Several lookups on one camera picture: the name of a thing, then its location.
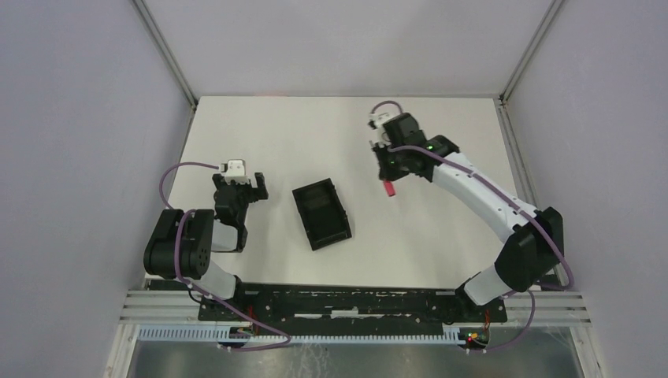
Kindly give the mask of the red handled black screwdriver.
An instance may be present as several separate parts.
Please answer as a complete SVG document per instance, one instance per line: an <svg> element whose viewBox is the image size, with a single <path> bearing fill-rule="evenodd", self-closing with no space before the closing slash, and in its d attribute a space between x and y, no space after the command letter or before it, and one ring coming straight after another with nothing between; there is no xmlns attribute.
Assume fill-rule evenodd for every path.
<svg viewBox="0 0 668 378"><path fill-rule="evenodd" d="M393 182L384 180L383 181L383 186L384 186L385 192L386 192L388 197L391 198L391 197L396 196L396 190L395 190L395 187L393 185Z"/></svg>

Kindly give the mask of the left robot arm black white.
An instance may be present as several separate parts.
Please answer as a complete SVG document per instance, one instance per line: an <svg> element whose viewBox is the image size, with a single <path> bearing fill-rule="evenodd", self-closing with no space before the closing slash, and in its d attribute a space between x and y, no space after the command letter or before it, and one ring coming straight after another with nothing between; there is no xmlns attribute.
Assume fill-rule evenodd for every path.
<svg viewBox="0 0 668 378"><path fill-rule="evenodd" d="M254 178L256 186L217 173L212 209L188 217L182 209L163 210L143 254L146 273L178 280L211 298L233 298L240 279L215 264L211 254L245 248L249 205L269 198L264 175L256 172Z"/></svg>

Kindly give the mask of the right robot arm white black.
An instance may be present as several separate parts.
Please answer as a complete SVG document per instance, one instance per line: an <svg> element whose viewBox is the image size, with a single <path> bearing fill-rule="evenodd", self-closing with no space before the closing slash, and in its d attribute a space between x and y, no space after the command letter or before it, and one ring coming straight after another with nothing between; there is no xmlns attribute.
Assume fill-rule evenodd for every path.
<svg viewBox="0 0 668 378"><path fill-rule="evenodd" d="M468 279L458 293L475 306L525 292L565 262L563 218L499 188L448 138L425 136L410 113L371 113L377 133L372 151L386 187L410 174L453 194L496 234L503 247L492 265Z"/></svg>

